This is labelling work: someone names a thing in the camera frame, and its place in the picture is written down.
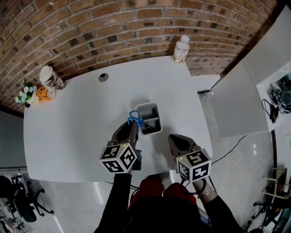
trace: scissors handle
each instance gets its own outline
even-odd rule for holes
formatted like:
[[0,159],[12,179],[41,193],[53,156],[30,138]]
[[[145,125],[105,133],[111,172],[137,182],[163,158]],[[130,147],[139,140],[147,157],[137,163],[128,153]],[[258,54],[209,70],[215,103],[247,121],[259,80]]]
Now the scissors handle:
[[130,120],[131,120],[131,121],[136,121],[137,124],[138,124],[138,126],[139,126],[140,128],[143,127],[144,121],[143,121],[143,119],[141,118],[141,114],[140,114],[139,111],[136,111],[136,110],[131,111],[131,112],[129,113],[129,118],[127,119],[127,124],[128,124],[128,125],[130,124]]

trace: marker cube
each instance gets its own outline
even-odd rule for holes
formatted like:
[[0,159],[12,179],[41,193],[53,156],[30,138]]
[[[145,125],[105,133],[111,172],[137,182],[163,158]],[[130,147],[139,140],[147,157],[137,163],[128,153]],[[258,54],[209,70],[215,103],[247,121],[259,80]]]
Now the marker cube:
[[211,159],[205,149],[177,157],[178,173],[189,182],[210,175]]
[[137,156],[129,143],[104,147],[99,161],[109,173],[127,173]]

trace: white floor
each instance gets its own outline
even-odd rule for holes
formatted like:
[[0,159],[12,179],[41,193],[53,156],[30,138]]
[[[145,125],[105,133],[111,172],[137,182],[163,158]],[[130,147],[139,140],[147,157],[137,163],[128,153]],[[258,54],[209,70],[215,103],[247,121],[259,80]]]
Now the white floor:
[[[210,102],[201,103],[211,136],[212,160],[215,161],[229,152],[241,137],[220,138]],[[261,190],[266,185],[262,176],[272,167],[272,162],[271,135],[262,133],[247,136],[232,153],[211,167],[211,178],[218,194],[242,227],[258,210],[253,207],[253,202],[262,200]],[[132,184],[139,186],[140,182],[133,180]],[[94,232],[112,187],[105,182],[76,184],[32,180],[32,183],[35,190],[45,189],[40,195],[40,203],[55,212],[54,216],[37,215],[36,222],[28,223],[33,233]],[[254,223],[252,228],[259,224],[259,221]]]

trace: gray container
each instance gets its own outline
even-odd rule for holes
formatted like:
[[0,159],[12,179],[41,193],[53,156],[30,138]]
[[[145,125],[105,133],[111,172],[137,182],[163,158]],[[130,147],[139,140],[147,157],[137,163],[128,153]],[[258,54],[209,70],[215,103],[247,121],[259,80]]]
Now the gray container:
[[140,128],[140,132],[143,135],[155,134],[163,130],[163,126],[161,123],[161,115],[157,103],[150,102],[140,104],[135,107],[135,110],[139,111],[141,114],[141,118],[144,120],[144,122],[153,128],[153,129],[149,129],[146,127]]

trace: white wall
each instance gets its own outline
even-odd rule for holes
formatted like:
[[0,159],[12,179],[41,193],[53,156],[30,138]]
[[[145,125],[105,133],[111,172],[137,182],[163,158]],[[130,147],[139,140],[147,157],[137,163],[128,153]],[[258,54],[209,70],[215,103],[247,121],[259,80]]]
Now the white wall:
[[0,111],[0,167],[21,166],[26,166],[23,119]]

